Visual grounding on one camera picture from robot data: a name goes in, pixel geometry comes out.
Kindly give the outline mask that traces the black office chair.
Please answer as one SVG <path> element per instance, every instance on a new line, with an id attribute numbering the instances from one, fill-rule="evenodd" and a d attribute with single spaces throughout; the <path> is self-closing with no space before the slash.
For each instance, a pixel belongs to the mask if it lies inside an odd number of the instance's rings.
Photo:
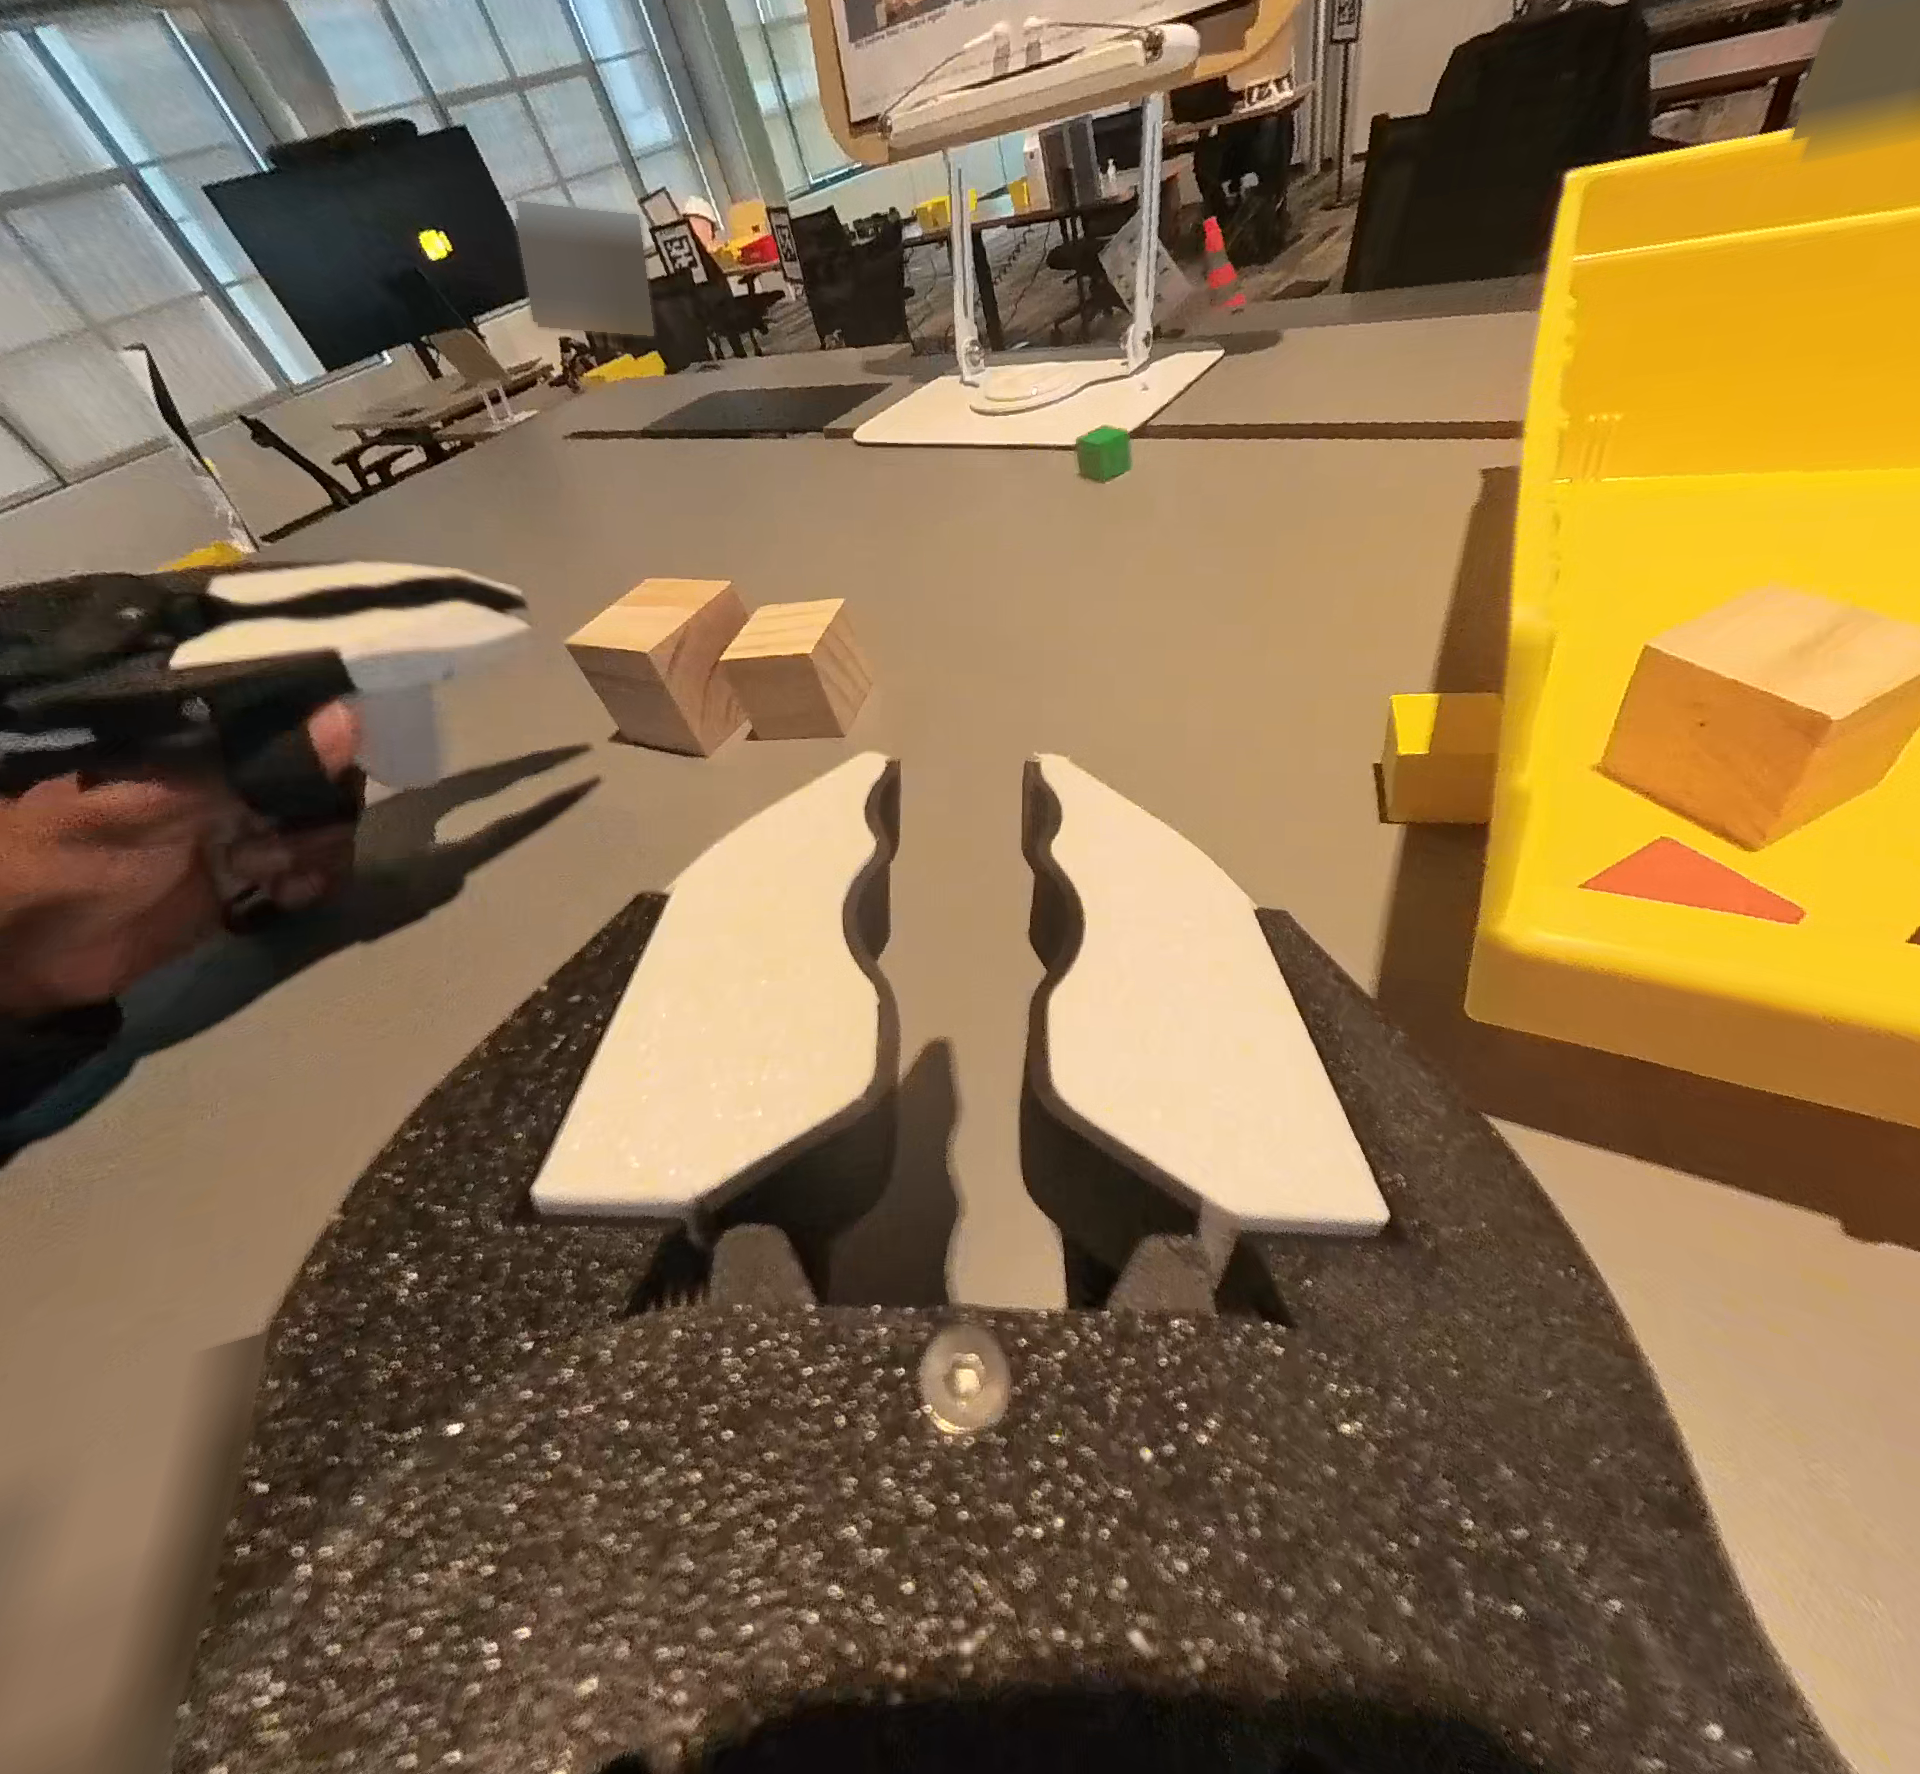
<path id="1" fill-rule="evenodd" d="M 1341 289 L 1538 274 L 1570 169 L 1650 153 L 1650 33 L 1577 4 L 1457 43 L 1418 115 L 1381 113 Z"/>

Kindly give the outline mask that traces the large yellow plastic bin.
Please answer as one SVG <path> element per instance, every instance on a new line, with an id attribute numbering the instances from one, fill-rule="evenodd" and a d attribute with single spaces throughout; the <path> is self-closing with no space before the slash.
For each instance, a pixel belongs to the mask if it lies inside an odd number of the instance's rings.
<path id="1" fill-rule="evenodd" d="M 1648 640 L 1790 584 L 1916 625 L 1916 135 L 1567 178 L 1527 383 L 1469 1016 L 1916 1126 L 1916 738 L 1742 848 L 1599 771 Z M 1670 837 L 1777 925 L 1584 891 Z"/>

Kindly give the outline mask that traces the small wooden cube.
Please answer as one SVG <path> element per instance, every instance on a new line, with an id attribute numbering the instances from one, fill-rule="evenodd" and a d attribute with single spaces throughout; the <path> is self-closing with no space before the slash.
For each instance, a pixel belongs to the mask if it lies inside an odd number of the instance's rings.
<path id="1" fill-rule="evenodd" d="M 715 670 L 754 741 L 847 738 L 872 689 L 844 598 L 754 609 Z"/>

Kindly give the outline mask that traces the person's left hand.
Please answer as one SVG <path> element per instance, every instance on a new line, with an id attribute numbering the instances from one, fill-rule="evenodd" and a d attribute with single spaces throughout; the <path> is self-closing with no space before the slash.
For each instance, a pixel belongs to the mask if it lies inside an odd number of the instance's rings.
<path id="1" fill-rule="evenodd" d="M 218 771 L 59 777 L 3 802 L 3 1016 L 122 999 L 227 930 L 236 891 L 302 909 L 351 868 L 358 820 L 282 830 Z"/>

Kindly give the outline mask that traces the black display screen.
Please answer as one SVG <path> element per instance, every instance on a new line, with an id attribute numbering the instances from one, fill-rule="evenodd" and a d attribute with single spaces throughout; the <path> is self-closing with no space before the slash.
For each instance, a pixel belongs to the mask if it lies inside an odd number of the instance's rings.
<path id="1" fill-rule="evenodd" d="M 525 300 L 514 215 L 468 126 L 289 142 L 203 197 L 323 371 Z"/>

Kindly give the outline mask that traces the wooden bench table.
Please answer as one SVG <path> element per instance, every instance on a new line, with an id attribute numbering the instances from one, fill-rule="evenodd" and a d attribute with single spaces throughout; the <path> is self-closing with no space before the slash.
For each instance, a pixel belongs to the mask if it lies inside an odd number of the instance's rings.
<path id="1" fill-rule="evenodd" d="M 330 455 L 330 465 L 320 465 L 256 416 L 241 411 L 236 422 L 260 453 L 292 465 L 320 491 L 323 512 L 345 512 L 369 494 L 391 491 L 399 479 L 413 479 L 532 418 L 540 411 L 537 397 L 546 392 L 570 392 L 561 371 L 548 362 L 517 364 L 497 386 L 442 383 L 442 395 L 417 406 L 367 409 L 338 422 L 341 447 Z"/>

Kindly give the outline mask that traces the person's left forearm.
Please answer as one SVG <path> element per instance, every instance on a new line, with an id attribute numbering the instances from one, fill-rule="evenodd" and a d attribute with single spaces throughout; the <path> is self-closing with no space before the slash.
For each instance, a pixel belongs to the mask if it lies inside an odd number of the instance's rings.
<path id="1" fill-rule="evenodd" d="M 130 1071 L 124 1010 L 98 1000 L 3 1020 L 3 1164 L 94 1109 Z"/>

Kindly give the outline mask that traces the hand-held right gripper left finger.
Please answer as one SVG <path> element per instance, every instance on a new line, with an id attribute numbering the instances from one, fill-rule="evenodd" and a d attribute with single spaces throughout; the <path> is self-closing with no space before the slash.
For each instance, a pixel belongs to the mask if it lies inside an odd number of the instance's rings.
<path id="1" fill-rule="evenodd" d="M 857 751 L 673 879 L 530 1183 L 540 1216 L 693 1226 L 875 1108 L 898 802 L 899 765 Z"/>

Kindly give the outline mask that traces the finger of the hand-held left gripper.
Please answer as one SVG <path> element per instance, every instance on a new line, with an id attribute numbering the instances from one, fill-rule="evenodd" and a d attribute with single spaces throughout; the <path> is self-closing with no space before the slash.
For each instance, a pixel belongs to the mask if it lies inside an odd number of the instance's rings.
<path id="1" fill-rule="evenodd" d="M 520 614 L 525 594 L 497 580 L 408 562 L 254 562 L 206 577 L 206 623 L 338 619 L 369 609 L 424 609 L 440 603 Z"/>
<path id="2" fill-rule="evenodd" d="M 436 686 L 525 630 L 520 598 L 250 598 L 187 638 L 169 670 L 199 679 L 218 668 L 335 659 L 358 701 L 358 765 L 383 788 L 421 788 L 442 777 Z"/>

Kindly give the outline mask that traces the white desk lamp stand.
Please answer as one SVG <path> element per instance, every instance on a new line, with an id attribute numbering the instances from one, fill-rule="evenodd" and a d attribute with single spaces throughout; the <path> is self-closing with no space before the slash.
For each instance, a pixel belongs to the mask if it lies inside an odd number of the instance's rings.
<path id="1" fill-rule="evenodd" d="M 939 153 L 950 182 L 950 300 L 955 371 L 922 383 L 864 418 L 857 447 L 1043 450 L 1095 427 L 1133 433 L 1184 395 L 1218 357 L 1197 345 L 1153 357 L 1160 274 L 1163 94 L 1197 67 L 1196 23 L 1154 22 L 996 22 L 910 81 L 875 122 L 889 157 Z M 1139 98 L 1139 197 L 1133 289 L 1122 345 L 1111 357 L 988 362 L 974 313 L 974 221 L 958 147 L 1012 125 L 1052 125 L 1115 98 Z"/>

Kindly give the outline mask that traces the orange triangular block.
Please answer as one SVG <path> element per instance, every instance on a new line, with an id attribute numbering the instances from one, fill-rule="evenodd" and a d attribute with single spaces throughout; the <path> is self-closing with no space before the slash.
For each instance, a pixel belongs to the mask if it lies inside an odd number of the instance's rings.
<path id="1" fill-rule="evenodd" d="M 1803 923 L 1803 908 L 1794 901 L 1670 837 L 1657 837 L 1617 857 L 1584 879 L 1581 889 L 1693 913 L 1726 913 L 1777 925 Z"/>

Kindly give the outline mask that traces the medium wooden cube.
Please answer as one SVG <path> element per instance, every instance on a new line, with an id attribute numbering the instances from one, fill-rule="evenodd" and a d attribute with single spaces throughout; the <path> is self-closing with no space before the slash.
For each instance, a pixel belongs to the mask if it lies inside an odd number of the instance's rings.
<path id="1" fill-rule="evenodd" d="M 564 647 L 622 741 L 713 756 L 745 728 L 722 655 L 750 609 L 726 580 L 642 580 Z"/>

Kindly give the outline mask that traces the yellow cube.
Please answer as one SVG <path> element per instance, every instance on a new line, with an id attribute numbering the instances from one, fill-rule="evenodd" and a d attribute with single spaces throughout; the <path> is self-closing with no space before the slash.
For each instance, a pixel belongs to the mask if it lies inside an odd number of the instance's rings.
<path id="1" fill-rule="evenodd" d="M 1484 827 L 1496 809 L 1497 692 L 1429 692 L 1386 701 L 1376 762 L 1384 824 Z"/>

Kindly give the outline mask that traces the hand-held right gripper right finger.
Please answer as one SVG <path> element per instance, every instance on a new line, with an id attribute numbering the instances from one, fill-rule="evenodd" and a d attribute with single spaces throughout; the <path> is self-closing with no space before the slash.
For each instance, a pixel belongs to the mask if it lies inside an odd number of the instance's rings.
<path id="1" fill-rule="evenodd" d="M 1252 898 L 1068 756 L 1022 767 L 1043 1109 L 1232 1234 L 1384 1234 L 1362 1151 Z"/>

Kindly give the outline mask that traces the large wooden cube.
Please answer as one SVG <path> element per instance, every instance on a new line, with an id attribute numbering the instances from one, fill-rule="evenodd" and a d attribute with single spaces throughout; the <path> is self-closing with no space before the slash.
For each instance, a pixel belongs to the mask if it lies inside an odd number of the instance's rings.
<path id="1" fill-rule="evenodd" d="M 1643 644 L 1599 771 L 1765 848 L 1876 788 L 1916 738 L 1916 625 L 1790 584 Z"/>

